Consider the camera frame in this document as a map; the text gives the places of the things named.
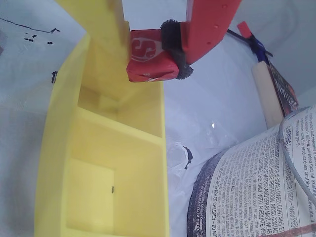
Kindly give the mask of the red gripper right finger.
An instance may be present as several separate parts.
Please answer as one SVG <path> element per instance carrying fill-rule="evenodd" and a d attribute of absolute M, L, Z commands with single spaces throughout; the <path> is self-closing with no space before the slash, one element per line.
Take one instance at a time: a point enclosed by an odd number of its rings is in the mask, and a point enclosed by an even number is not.
<path fill-rule="evenodd" d="M 175 79 L 193 73 L 192 64 L 209 53 L 224 38 L 240 5 L 239 0 L 188 0 L 186 20 L 162 23 L 162 48 L 178 68 Z"/>

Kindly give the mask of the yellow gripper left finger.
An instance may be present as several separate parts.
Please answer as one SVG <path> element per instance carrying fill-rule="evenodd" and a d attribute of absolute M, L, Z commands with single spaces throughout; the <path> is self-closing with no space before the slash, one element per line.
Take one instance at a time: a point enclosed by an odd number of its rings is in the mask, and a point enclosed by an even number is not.
<path fill-rule="evenodd" d="M 120 0 L 58 0 L 101 47 L 125 65 L 130 59 L 130 28 Z"/>

